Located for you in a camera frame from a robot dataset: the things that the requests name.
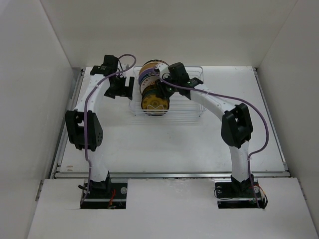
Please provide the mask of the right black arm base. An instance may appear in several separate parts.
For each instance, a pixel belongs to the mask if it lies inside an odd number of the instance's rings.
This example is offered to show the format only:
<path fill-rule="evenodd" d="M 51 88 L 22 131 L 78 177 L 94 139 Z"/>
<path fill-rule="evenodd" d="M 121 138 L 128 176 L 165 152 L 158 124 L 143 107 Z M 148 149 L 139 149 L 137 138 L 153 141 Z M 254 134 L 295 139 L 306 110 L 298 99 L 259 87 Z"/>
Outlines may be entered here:
<path fill-rule="evenodd" d="M 248 188 L 242 192 L 236 192 L 229 180 L 216 180 L 214 196 L 219 209 L 265 209 L 269 202 L 257 179 L 254 187 L 248 181 Z"/>

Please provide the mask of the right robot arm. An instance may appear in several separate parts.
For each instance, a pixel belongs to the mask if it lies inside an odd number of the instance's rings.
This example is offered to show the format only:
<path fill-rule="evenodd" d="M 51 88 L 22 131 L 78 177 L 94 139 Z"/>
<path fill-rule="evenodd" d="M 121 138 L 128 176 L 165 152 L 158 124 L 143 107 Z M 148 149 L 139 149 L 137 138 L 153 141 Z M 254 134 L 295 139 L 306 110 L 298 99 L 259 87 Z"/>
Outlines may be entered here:
<path fill-rule="evenodd" d="M 231 155 L 231 191 L 243 196 L 252 186 L 253 175 L 248 165 L 249 141 L 253 132 L 252 121 L 247 103 L 242 99 L 234 105 L 223 96 L 211 92 L 199 78 L 190 78 L 185 66 L 178 62 L 170 66 L 158 63 L 153 72 L 160 80 L 160 92 L 168 97 L 173 92 L 199 103 L 212 112 L 221 121 L 221 137 L 228 145 Z"/>

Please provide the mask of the teal patterned plate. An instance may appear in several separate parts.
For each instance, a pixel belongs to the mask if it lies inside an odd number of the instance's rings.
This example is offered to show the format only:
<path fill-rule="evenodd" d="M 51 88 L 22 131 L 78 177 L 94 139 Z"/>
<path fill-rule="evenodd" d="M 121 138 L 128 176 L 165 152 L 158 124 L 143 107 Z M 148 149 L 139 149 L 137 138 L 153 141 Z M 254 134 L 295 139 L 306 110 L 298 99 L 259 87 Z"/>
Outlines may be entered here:
<path fill-rule="evenodd" d="M 142 94 L 142 98 L 145 98 L 147 96 L 151 96 L 151 95 L 157 95 L 159 93 L 158 89 L 152 89 L 152 90 L 148 90 L 145 93 Z"/>

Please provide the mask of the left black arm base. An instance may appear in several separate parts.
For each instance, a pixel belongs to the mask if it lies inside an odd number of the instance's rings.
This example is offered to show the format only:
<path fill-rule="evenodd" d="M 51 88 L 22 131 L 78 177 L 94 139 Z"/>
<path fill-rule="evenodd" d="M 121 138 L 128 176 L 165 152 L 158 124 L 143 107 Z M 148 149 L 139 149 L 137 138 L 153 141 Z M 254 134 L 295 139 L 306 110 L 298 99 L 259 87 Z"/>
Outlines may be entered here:
<path fill-rule="evenodd" d="M 82 190 L 80 209 L 126 209 L 128 184 L 127 182 L 111 182 L 107 189 L 94 189 L 86 195 L 87 182 L 79 185 Z"/>

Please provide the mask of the yellow patterned plate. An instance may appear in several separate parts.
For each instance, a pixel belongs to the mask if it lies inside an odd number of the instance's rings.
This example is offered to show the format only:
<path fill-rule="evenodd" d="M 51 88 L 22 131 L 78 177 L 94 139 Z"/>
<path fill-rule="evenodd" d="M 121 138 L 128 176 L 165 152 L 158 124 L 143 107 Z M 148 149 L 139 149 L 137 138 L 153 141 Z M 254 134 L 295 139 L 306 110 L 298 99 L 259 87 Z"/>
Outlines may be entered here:
<path fill-rule="evenodd" d="M 157 89 L 158 89 L 158 87 L 157 87 L 156 84 L 154 84 L 154 85 L 149 85 L 149 86 L 147 86 L 147 87 L 143 90 L 142 95 L 146 94 L 146 93 L 147 93 L 148 91 L 150 91 L 150 90 L 157 90 Z"/>
<path fill-rule="evenodd" d="M 162 116 L 169 110 L 169 100 L 158 98 L 156 95 L 145 96 L 141 102 L 141 109 L 149 116 Z"/>

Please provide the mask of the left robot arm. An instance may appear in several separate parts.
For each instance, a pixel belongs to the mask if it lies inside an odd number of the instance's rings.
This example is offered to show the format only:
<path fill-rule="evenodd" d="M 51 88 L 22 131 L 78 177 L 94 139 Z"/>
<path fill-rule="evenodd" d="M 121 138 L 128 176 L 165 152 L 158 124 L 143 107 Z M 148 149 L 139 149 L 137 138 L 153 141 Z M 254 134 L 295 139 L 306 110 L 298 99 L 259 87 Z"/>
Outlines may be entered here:
<path fill-rule="evenodd" d="M 84 151 L 89 165 L 88 182 L 83 187 L 84 198 L 94 194 L 104 198 L 109 196 L 112 190 L 109 170 L 94 156 L 104 136 L 97 112 L 104 97 L 133 98 L 134 80 L 130 78 L 127 84 L 125 77 L 125 72 L 133 66 L 123 68 L 120 61 L 124 57 L 126 54 L 119 57 L 105 55 L 101 65 L 93 66 L 84 95 L 74 109 L 65 113 L 69 141 L 76 149 Z"/>

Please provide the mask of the white orange sunburst plate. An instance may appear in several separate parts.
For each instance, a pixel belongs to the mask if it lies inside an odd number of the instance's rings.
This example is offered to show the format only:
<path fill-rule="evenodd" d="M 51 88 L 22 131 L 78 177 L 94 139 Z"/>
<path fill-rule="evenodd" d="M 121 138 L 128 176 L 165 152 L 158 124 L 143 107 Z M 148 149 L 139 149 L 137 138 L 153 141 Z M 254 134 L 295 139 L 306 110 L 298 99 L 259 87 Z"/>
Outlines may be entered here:
<path fill-rule="evenodd" d="M 149 76 L 149 77 L 145 78 L 144 80 L 142 80 L 142 82 L 140 84 L 140 93 L 143 94 L 144 90 L 148 86 L 155 85 L 157 80 L 158 80 L 158 78 L 156 76 Z"/>

